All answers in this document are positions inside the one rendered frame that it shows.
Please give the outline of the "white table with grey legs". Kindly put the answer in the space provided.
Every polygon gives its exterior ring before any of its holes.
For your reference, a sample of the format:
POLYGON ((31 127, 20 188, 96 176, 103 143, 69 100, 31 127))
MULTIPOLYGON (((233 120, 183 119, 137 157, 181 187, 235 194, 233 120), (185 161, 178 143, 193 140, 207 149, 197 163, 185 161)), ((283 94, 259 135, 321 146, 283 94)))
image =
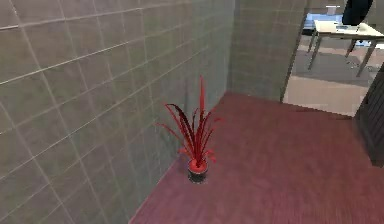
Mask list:
POLYGON ((308 69, 311 70, 313 63, 317 56, 317 53, 320 48, 320 44, 324 37, 329 38, 339 38, 339 39, 348 39, 350 40, 350 45, 346 51, 345 57, 348 57, 349 54, 353 51, 356 43, 359 40, 368 40, 370 46, 363 58, 363 61, 359 65, 359 70, 357 72, 357 77, 361 76, 367 62, 369 61, 374 49, 377 46, 378 42, 384 41, 384 34, 377 31, 375 28, 369 26, 368 24, 361 22, 357 26, 344 25, 341 22, 336 21, 314 21, 315 29, 312 34, 308 50, 311 50, 313 43, 315 43, 314 51, 311 55, 311 59, 308 65, 308 69))

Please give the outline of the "red potted house plant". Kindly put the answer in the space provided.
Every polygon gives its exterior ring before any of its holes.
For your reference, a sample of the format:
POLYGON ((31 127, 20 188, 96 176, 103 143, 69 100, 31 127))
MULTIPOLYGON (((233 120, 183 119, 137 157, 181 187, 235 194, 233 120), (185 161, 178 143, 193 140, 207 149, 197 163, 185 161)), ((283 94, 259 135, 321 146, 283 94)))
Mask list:
POLYGON ((158 123, 158 126, 167 130, 181 144, 178 152, 188 157, 188 179, 195 184, 201 184, 206 180, 208 159, 216 162, 215 152, 208 148, 208 142, 216 129, 216 123, 221 121, 221 118, 213 118, 214 108, 210 110, 206 108, 202 76, 199 77, 199 82, 199 107, 193 111, 191 118, 188 118, 184 110, 176 104, 164 105, 176 123, 178 133, 168 125, 158 123))

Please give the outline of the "dark ribbed cabinet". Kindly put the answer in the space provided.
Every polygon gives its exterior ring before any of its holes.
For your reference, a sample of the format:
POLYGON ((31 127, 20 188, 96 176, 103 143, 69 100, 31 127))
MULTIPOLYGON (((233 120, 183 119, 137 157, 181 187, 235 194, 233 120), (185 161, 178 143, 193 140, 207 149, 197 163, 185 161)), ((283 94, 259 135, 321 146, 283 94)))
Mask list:
POLYGON ((372 165, 384 167, 384 63, 368 89, 355 119, 372 165))

